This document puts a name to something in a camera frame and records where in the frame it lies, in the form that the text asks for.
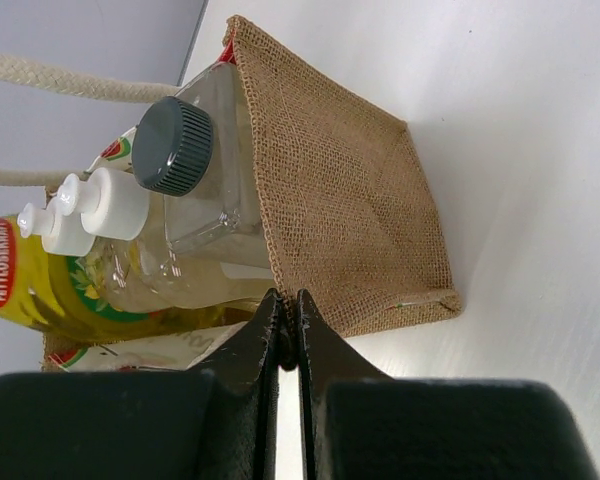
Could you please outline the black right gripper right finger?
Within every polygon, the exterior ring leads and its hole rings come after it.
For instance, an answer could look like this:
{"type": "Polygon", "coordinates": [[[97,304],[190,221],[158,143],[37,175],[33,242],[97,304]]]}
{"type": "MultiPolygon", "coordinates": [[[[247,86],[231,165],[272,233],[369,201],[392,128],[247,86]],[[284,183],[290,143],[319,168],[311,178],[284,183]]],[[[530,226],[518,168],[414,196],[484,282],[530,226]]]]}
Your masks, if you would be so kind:
{"type": "Polygon", "coordinates": [[[527,380],[395,379],[296,301],[308,479],[594,479],[566,403],[527,380]]]}

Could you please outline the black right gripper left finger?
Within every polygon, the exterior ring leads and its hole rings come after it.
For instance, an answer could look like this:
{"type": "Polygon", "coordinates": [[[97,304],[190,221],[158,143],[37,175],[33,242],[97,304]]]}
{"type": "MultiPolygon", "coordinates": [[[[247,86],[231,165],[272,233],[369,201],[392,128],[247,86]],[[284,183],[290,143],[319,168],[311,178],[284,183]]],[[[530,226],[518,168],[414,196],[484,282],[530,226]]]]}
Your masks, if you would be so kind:
{"type": "Polygon", "coordinates": [[[282,300],[184,371],[0,377],[0,479],[270,479],[282,300]]]}

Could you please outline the dark cap clear square bottle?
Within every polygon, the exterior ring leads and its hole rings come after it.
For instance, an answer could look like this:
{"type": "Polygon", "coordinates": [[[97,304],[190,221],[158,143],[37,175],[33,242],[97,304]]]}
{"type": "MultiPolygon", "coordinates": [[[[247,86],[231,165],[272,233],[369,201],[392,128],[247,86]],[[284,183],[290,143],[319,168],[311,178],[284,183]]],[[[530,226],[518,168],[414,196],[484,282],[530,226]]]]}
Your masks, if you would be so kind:
{"type": "Polygon", "coordinates": [[[216,63],[136,127],[132,170],[150,193],[133,267],[172,305],[259,300],[273,286],[237,68],[216,63]]]}

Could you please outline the red cap yellow bottle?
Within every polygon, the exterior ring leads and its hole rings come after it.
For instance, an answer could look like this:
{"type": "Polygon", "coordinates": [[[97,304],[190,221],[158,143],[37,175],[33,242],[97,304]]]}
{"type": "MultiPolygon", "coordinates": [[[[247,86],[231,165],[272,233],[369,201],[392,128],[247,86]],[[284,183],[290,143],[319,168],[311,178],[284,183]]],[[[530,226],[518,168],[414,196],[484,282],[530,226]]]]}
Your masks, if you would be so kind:
{"type": "Polygon", "coordinates": [[[77,287],[76,260],[46,253],[41,241],[20,236],[13,215],[0,217],[0,317],[77,342],[113,339],[106,319],[77,287]]]}

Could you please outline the white cap amber bottle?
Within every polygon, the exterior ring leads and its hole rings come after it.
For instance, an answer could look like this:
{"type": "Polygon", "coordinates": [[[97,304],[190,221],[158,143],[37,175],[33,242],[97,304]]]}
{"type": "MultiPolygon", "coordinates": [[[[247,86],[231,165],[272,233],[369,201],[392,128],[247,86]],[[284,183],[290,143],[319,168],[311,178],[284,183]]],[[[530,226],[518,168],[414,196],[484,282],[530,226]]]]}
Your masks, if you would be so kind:
{"type": "Polygon", "coordinates": [[[84,230],[79,213],[64,216],[56,198],[45,208],[28,203],[17,216],[17,226],[23,238],[38,237],[50,259],[66,268],[69,286],[89,310],[116,323],[137,320],[137,315],[110,303],[105,285],[107,245],[84,230]]]}
{"type": "Polygon", "coordinates": [[[64,216],[79,213],[84,230],[107,245],[112,305],[131,313],[196,306],[166,240],[164,201],[131,173],[101,167],[86,180],[70,174],[55,198],[64,216]]]}

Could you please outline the jute canvas bag with strawberries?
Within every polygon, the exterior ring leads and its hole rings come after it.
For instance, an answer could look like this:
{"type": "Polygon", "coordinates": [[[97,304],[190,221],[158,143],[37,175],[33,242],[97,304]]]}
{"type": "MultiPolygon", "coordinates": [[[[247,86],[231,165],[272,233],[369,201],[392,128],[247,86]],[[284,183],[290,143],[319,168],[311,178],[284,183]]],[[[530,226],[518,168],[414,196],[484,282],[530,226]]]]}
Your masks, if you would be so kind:
{"type": "MultiPolygon", "coordinates": [[[[407,124],[240,16],[229,20],[223,52],[207,68],[216,63],[237,68],[246,97],[270,289],[285,303],[309,290],[345,336],[458,315],[438,211],[407,124]]],[[[128,312],[137,320],[105,318],[110,341],[45,334],[46,348],[224,330],[244,321],[262,297],[128,312]]]]}

